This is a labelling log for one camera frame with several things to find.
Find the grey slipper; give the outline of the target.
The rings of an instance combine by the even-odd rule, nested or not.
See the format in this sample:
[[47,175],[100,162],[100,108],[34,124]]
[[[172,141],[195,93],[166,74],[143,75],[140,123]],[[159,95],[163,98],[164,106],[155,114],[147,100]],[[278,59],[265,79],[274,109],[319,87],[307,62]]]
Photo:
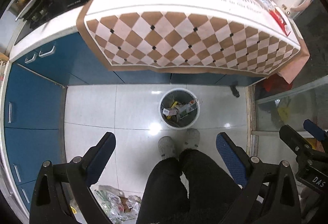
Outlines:
[[183,150],[186,149],[198,149],[200,143],[200,132],[195,128],[190,128],[186,130],[184,135]]
[[175,143],[169,136],[165,136],[159,139],[158,150],[163,160],[177,157]]

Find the blue kitchen cabinet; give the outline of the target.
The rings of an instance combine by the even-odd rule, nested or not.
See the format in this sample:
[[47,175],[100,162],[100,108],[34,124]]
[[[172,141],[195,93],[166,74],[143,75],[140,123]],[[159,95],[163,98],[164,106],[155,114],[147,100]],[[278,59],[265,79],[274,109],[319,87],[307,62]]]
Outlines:
[[190,90],[200,101],[193,124],[201,133],[200,150],[221,165],[215,147],[219,132],[247,145],[245,87],[250,83],[241,75],[108,71],[78,33],[49,42],[7,70],[4,143],[16,194],[29,208],[45,160],[58,164],[82,156],[112,132],[116,149],[96,188],[141,196],[160,160],[159,138],[182,143],[183,131],[167,127],[158,111],[162,96],[174,88]]

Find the dark object on floor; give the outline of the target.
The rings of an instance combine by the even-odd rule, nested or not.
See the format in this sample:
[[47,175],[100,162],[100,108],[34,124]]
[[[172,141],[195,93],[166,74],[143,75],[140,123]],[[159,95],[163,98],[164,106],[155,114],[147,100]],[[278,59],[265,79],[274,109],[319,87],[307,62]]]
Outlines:
[[236,98],[239,98],[240,97],[240,93],[237,90],[236,85],[231,85],[230,86],[230,89],[231,89],[231,92],[232,92],[232,94],[233,94],[234,97],[236,97]]

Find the left grey slipper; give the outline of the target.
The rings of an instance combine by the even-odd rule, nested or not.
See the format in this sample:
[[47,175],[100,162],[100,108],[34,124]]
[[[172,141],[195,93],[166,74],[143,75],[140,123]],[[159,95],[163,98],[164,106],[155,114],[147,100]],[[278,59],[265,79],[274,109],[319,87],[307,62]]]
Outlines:
[[158,150],[163,160],[177,157],[175,143],[169,136],[165,136],[159,139]]

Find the clear plastic trash bag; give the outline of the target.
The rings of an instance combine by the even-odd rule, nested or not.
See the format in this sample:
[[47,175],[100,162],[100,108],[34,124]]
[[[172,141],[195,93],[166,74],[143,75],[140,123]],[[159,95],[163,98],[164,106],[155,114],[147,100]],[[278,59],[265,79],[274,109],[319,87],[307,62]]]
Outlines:
[[112,223],[136,223],[140,211],[139,196],[120,197],[110,190],[94,190],[93,194]]

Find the red white snack packet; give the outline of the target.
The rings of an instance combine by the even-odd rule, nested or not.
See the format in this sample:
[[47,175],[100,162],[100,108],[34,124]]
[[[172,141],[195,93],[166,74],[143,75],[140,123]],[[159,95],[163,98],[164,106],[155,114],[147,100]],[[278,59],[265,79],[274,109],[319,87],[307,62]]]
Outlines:
[[291,30],[287,24],[287,22],[284,20],[281,13],[277,10],[277,8],[269,9],[269,14],[273,17],[273,19],[277,22],[281,30],[286,36],[289,36],[291,33]]

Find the glass sliding door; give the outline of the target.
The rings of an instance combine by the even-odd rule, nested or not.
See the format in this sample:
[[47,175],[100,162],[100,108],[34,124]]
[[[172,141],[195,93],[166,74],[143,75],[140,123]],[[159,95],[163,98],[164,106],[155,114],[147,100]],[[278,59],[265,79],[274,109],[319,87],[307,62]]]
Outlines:
[[309,119],[327,130],[327,76],[255,101],[256,131],[278,132],[284,125],[303,132]]

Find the black trouser legs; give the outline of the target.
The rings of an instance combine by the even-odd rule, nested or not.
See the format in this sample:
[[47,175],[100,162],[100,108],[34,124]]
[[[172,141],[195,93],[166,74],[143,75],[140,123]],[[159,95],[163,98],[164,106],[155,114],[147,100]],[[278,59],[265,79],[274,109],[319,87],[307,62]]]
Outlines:
[[186,149],[153,168],[137,223],[219,223],[240,194],[212,158]]

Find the white cardboard box in bin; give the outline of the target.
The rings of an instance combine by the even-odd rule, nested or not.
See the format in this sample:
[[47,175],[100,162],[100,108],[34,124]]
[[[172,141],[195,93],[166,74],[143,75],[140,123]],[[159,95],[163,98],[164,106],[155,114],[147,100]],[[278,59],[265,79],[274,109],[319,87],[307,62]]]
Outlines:
[[162,113],[165,116],[175,116],[178,113],[178,109],[176,109],[176,108],[168,108],[168,109],[164,108]]

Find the long printed wrapper box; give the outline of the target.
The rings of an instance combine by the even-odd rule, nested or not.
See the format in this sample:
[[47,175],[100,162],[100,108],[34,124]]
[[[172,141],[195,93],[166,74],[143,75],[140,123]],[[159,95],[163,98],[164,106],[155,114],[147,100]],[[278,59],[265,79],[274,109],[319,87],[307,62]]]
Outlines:
[[198,108],[197,100],[191,100],[189,103],[181,106],[177,106],[179,119],[184,118],[192,111]]

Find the checkered brown pink tablecloth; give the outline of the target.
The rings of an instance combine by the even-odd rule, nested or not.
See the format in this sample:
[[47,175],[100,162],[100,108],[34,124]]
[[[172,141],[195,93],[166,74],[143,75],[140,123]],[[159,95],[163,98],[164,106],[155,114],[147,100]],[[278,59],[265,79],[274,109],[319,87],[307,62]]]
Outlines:
[[[277,8],[291,33],[269,14]],[[273,0],[90,0],[77,30],[109,70],[217,73],[292,82],[310,54]]]

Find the white round trash bin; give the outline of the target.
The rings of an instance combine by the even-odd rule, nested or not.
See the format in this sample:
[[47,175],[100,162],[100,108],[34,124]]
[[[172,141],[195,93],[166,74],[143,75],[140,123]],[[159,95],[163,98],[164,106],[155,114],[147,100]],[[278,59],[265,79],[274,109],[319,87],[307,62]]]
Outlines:
[[197,121],[200,115],[200,102],[190,90],[174,88],[162,96],[158,111],[167,127],[185,130]]

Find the right grey slipper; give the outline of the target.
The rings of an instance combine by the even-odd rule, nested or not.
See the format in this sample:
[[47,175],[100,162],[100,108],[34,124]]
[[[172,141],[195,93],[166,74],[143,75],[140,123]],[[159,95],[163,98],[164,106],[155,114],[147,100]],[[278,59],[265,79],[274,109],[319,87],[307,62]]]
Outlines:
[[200,132],[195,128],[190,128],[186,130],[184,135],[183,150],[186,149],[198,149],[200,143]]

